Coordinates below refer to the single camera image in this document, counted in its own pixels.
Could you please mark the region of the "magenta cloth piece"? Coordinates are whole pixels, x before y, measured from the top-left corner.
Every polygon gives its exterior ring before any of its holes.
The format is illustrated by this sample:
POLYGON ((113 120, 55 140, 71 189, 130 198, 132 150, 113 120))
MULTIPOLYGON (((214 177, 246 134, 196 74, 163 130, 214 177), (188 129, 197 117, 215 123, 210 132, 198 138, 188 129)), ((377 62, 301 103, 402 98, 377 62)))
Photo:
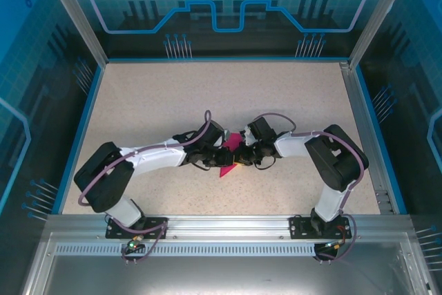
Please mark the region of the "magenta cloth piece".
MULTIPOLYGON (((234 151, 236 148, 239 147, 241 141, 242 141, 241 134, 232 133, 232 134, 230 134, 229 139, 223 144, 223 146, 227 147, 230 151, 234 151)), ((230 166, 221 167, 219 178, 224 177, 226 174, 228 174, 230 171, 232 171, 235 167, 236 167, 235 163, 233 163, 230 166)))

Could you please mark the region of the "sheet metal tray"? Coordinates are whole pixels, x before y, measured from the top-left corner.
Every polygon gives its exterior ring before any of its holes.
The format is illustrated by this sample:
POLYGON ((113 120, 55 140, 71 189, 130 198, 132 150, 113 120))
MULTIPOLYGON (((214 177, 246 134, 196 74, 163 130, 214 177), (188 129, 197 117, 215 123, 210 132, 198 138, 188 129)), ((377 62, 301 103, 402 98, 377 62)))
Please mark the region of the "sheet metal tray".
POLYGON ((360 240, 341 260, 312 257, 56 256, 42 243, 19 295, 442 295, 418 245, 360 240))

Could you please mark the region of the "blue edge strip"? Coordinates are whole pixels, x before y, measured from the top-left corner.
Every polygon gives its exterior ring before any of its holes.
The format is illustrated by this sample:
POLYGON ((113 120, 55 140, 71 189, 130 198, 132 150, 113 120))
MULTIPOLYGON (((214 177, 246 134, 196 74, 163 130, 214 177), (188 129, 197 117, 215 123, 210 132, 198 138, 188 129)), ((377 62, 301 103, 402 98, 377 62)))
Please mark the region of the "blue edge strip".
POLYGON ((77 127, 77 131, 73 140, 73 144, 71 146, 71 150, 67 159, 66 167, 64 169, 63 175, 61 177, 60 185, 58 188, 58 192, 55 198, 55 202, 53 203, 51 214, 57 215, 61 214, 64 208, 64 204, 66 202, 66 198, 68 196, 70 184, 73 180, 75 167, 77 165, 77 161, 79 158, 79 153, 81 151, 82 144, 84 142, 84 138, 87 132, 88 124, 90 121, 90 117, 93 112, 93 108, 95 105, 95 101, 97 98, 97 94, 99 91, 100 84, 102 82, 102 78, 104 75, 105 68, 98 67, 93 81, 86 98, 84 109, 81 114, 81 118, 79 120, 79 124, 77 127))
POLYGON ((356 67, 355 73, 357 83, 361 88, 363 103, 367 108, 369 118, 368 122, 369 125, 372 127, 372 132, 374 136, 372 141, 373 144, 376 146, 376 157, 374 159, 380 164, 380 166, 378 167, 378 174, 384 177, 382 183, 387 187, 386 191, 389 194, 392 211, 395 214, 408 214, 407 207, 401 193, 401 188, 399 186, 392 161, 387 151, 383 134, 381 132, 380 122, 376 116, 373 101, 369 94, 368 87, 365 83, 365 78, 363 77, 360 66, 356 67))

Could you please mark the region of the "blue circuit print side panel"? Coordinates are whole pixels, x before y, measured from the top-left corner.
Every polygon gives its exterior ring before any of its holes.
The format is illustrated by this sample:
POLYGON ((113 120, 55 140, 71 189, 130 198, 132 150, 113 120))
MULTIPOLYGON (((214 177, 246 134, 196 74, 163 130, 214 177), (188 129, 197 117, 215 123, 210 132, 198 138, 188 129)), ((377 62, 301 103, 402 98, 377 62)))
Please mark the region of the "blue circuit print side panel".
POLYGON ((20 295, 99 66, 60 0, 0 0, 0 295, 20 295))
POLYGON ((442 0, 396 0, 359 66, 427 269, 442 286, 442 0))

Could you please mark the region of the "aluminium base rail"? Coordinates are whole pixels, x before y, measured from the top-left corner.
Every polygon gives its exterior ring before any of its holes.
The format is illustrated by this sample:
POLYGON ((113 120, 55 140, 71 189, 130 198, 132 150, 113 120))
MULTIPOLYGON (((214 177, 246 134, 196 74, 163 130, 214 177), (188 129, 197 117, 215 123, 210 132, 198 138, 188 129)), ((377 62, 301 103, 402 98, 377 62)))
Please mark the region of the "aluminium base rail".
MULTIPOLYGON (((166 240, 189 242, 220 241, 288 241, 297 227, 288 216, 168 216, 166 240)), ((355 215, 349 228, 354 238, 365 242, 398 241, 414 237, 408 215, 355 215)), ((42 238, 53 241, 105 239, 107 224, 99 215, 52 215, 42 238)))

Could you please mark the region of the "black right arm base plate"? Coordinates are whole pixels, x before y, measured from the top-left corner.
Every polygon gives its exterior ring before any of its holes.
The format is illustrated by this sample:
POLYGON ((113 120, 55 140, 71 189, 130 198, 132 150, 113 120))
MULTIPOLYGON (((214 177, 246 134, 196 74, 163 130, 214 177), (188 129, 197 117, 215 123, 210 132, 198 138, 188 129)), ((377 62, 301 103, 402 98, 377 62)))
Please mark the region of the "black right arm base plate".
POLYGON ((295 215, 288 219, 288 223, 292 240, 352 238, 349 219, 342 216, 337 216, 330 222, 324 222, 320 218, 295 215))

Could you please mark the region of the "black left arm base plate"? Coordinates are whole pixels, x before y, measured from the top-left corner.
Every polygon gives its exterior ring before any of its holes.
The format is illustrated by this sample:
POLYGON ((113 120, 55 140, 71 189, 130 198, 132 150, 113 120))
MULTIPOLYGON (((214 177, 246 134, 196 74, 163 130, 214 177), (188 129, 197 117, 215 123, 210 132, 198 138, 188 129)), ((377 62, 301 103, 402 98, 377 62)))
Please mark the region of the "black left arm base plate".
POLYGON ((134 225, 124 227, 116 220, 109 218, 107 220, 105 238, 128 240, 136 236, 141 236, 143 239, 152 240, 157 238, 161 231, 163 231, 164 233, 160 236, 160 239, 164 239, 166 236, 168 221, 168 218, 163 217, 142 216, 134 225))

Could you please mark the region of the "aluminium side rail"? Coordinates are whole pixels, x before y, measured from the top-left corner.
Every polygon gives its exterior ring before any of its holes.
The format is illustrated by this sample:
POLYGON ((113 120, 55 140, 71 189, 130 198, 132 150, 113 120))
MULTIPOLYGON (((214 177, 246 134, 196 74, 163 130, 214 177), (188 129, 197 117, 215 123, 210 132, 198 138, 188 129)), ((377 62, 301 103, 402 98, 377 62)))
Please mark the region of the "aluminium side rail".
POLYGON ((369 160, 365 178, 371 183, 380 214, 397 214, 396 203, 390 195, 391 181, 383 164, 384 160, 358 75, 346 61, 339 63, 339 66, 361 141, 361 149, 369 160))

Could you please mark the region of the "aluminium frame post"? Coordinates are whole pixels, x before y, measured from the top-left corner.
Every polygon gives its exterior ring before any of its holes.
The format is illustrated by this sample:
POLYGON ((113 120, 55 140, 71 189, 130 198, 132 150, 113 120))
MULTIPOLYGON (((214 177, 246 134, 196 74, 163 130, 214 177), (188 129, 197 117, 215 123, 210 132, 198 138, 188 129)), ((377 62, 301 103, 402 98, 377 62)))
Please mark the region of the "aluminium frame post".
POLYGON ((395 1, 396 0, 379 0, 376 4, 367 25, 363 29, 351 55, 349 56, 348 68, 350 70, 356 69, 395 1))
POLYGON ((108 63, 108 57, 104 52, 94 30, 82 10, 78 0, 60 0, 68 16, 79 31, 94 60, 100 68, 105 68, 108 63))

